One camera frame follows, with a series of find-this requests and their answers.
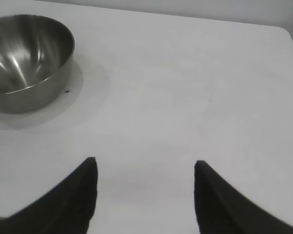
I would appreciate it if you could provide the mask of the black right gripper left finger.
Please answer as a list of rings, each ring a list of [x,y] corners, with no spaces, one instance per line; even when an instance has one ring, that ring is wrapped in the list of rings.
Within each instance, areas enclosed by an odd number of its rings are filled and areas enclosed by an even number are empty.
[[[97,199],[98,168],[88,157],[44,196],[4,222],[6,234],[85,234]]]

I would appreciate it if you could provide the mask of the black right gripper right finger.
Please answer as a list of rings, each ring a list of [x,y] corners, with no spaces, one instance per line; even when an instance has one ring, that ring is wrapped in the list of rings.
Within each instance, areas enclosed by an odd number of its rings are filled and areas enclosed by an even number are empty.
[[[194,206],[202,234],[293,234],[293,226],[252,203],[203,160],[194,167]]]

